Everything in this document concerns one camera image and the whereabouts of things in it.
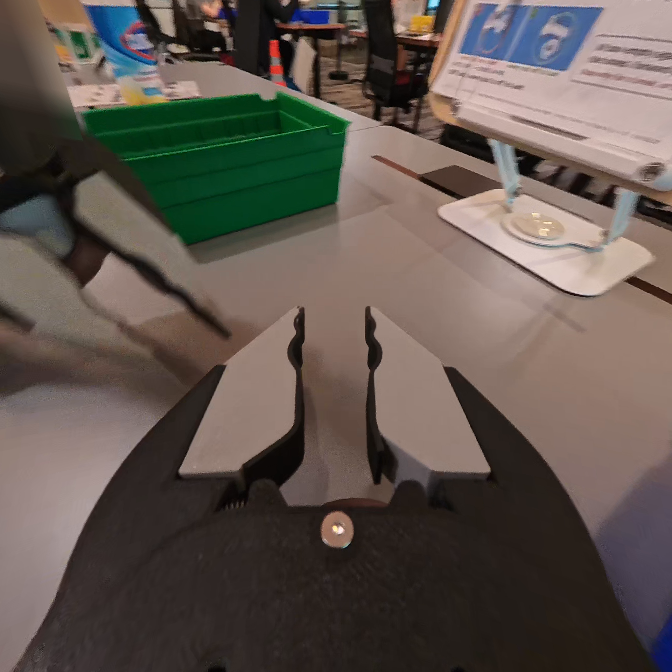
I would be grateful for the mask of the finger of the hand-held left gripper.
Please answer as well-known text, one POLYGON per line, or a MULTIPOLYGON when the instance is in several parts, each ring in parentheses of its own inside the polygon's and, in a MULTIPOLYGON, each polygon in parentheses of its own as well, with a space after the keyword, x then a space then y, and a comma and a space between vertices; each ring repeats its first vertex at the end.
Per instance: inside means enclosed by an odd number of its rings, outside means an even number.
POLYGON ((107 173, 97 172, 74 186, 73 220, 159 292, 178 300, 224 339, 231 337, 185 244, 107 173))
POLYGON ((1 307, 45 337, 130 341, 74 275, 31 239, 1 240, 1 307))

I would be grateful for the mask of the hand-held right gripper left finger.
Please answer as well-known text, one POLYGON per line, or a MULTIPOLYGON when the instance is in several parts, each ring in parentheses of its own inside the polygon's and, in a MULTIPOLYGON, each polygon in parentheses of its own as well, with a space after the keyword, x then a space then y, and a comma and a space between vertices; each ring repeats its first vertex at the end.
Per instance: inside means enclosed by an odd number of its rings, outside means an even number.
POLYGON ((304 317, 303 307, 290 308, 226 362, 180 466, 181 478, 282 484, 296 471, 304 449, 283 442, 303 417, 304 317))

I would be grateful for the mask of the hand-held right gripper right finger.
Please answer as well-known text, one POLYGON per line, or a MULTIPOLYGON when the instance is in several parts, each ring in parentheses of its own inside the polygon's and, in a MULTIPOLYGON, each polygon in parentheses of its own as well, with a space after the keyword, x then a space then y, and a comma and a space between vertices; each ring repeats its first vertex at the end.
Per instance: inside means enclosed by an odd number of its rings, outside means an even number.
POLYGON ((375 307, 365 309, 367 460, 375 484, 484 480, 491 467, 441 360, 375 307))

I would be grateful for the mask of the green plastic bin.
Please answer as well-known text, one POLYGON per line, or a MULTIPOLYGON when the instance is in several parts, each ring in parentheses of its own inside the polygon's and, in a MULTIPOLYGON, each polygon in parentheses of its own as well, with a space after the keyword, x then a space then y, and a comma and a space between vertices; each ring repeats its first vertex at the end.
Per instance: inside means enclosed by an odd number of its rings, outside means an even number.
POLYGON ((336 203, 349 122, 278 90, 83 113, 192 245, 336 203))

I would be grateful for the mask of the person's left hand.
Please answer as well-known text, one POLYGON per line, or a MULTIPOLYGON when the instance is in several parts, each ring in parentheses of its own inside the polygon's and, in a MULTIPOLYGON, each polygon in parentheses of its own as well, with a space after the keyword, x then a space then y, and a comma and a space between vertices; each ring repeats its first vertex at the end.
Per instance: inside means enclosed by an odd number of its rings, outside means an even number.
POLYGON ((81 288, 98 274, 110 250, 88 237, 79 237, 63 265, 74 275, 81 288))

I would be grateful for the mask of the green white card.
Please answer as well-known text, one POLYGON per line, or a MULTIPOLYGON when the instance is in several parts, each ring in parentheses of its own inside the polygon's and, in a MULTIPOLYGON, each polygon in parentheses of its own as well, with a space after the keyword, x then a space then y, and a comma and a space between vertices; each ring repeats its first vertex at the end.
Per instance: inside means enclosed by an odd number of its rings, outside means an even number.
POLYGON ((50 32, 59 64, 71 67, 96 64, 104 56, 96 33, 83 23, 53 23, 50 32))

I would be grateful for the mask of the disinfectant wipes canister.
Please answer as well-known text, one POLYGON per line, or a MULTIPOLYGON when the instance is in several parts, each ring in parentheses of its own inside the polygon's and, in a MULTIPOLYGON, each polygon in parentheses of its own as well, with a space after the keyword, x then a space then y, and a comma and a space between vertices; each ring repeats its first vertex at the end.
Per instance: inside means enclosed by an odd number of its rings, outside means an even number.
POLYGON ((166 102, 155 47, 134 1, 83 1, 122 99, 128 105, 166 102))

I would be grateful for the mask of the white hanging sheet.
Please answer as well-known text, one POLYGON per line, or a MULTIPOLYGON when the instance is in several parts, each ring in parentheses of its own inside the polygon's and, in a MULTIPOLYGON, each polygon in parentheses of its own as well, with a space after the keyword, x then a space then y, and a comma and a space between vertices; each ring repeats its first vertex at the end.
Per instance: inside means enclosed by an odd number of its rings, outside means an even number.
POLYGON ((296 88, 302 93, 308 93, 315 59, 314 47, 306 37, 301 36, 294 46, 291 76, 296 88))

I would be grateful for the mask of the black rectangular pad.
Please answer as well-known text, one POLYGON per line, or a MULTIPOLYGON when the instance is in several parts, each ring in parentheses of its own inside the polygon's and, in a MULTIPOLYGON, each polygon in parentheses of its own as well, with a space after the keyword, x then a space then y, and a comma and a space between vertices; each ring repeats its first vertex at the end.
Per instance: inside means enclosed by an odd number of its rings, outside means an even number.
POLYGON ((480 173, 454 164, 423 173, 419 176, 419 180, 456 200, 501 188, 501 183, 498 180, 492 180, 480 173))

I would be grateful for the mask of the black office chair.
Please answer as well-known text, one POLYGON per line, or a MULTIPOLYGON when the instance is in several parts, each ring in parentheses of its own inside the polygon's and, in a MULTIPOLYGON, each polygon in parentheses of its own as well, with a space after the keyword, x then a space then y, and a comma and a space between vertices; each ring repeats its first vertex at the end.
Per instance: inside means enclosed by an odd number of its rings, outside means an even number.
POLYGON ((418 52, 411 56, 410 65, 403 64, 399 52, 404 49, 394 32, 391 2, 364 1, 363 6, 368 44, 363 96, 372 102, 374 120, 390 109, 392 126, 416 134, 427 94, 429 56, 418 52))

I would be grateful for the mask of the wooden display board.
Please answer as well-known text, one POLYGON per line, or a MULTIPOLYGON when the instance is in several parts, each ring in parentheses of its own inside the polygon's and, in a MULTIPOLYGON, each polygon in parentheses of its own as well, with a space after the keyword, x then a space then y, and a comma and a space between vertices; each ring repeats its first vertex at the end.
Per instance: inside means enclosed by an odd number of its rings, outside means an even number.
POLYGON ((616 185, 671 205, 671 159, 666 162, 626 151, 614 145, 586 139, 555 127, 543 126, 510 113, 493 111, 481 105, 460 105, 458 100, 432 92, 432 84, 448 55, 467 1, 456 1, 430 78, 433 113, 442 121, 475 130, 546 159, 565 163, 616 185))

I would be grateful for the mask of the printed instruction sheet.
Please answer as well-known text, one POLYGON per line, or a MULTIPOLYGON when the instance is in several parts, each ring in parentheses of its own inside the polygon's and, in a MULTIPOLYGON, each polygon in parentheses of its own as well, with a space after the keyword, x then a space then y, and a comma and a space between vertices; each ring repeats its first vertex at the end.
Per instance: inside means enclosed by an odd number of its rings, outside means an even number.
POLYGON ((670 1, 467 1, 432 92, 666 162, 670 1))

